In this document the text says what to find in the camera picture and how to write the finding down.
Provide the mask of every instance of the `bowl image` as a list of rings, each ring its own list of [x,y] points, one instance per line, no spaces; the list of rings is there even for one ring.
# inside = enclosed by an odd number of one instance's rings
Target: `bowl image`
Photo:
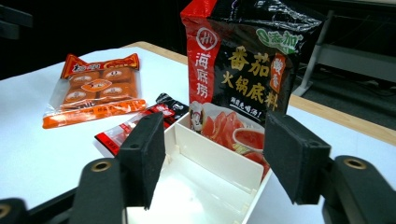
[[[233,131],[233,140],[252,151],[262,153],[265,131],[255,128],[238,128]]]

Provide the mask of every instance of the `black and red food package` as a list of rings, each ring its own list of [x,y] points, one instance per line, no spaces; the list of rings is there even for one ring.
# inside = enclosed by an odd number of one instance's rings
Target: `black and red food package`
[[[283,0],[192,0],[186,27],[191,129],[264,166],[265,117],[287,112],[295,71],[325,17]]]
[[[143,117],[161,111],[163,112],[163,127],[167,129],[189,112],[189,108],[186,105],[173,99],[166,93],[161,93],[155,102],[157,104],[138,112],[135,116],[122,124],[97,134],[95,138],[107,148],[111,154],[116,156],[120,151],[122,143]]]

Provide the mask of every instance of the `white box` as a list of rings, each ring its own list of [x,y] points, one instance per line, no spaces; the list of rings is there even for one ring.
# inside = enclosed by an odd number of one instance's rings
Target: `white box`
[[[185,115],[165,131],[166,157],[151,207],[128,207],[128,223],[247,223],[272,174],[189,127]]]

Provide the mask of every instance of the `white table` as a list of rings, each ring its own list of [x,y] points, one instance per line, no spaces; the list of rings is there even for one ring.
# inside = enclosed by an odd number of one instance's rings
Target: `white table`
[[[81,58],[86,62],[98,62],[126,57],[131,53],[137,53],[140,58],[142,97],[148,105],[153,105],[161,92],[168,93],[182,103],[188,103],[185,56],[148,43],[137,43],[131,48],[96,51]],[[57,63],[0,81],[0,199],[22,198],[28,209],[75,188],[81,170],[88,162],[111,157],[100,147],[94,136],[134,115],[44,130],[41,126],[42,115],[63,65],[64,63]],[[332,145],[333,158],[337,155],[351,155],[367,160],[396,189],[396,175],[393,173],[396,160],[394,131],[373,125],[385,136],[385,140],[381,141],[323,117],[329,116],[326,115],[327,112],[332,112],[330,116],[337,115],[335,120],[346,119],[346,125],[359,127],[358,122],[349,122],[355,118],[345,114],[339,116],[330,108],[312,106],[310,102],[301,100],[295,96],[290,99],[288,114]],[[294,105],[305,106],[310,111],[315,107],[316,111],[322,110],[323,116],[313,115]],[[368,124],[364,121],[361,123],[363,126]],[[272,175],[248,223],[322,222],[321,205],[292,205],[276,176]]]

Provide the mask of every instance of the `small black and red packet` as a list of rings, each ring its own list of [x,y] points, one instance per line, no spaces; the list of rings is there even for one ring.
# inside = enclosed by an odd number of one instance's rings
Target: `small black and red packet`
[[[189,112],[189,108],[183,103],[173,99],[167,93],[161,93],[155,100],[156,105],[150,106],[149,108],[140,111],[133,118],[128,119],[122,124],[111,128],[105,132],[99,133],[95,136],[105,148],[107,148],[111,154],[116,156],[120,151],[120,146],[137,125],[139,120],[143,117],[156,113],[163,112],[163,127],[166,130],[178,119],[183,117]]]

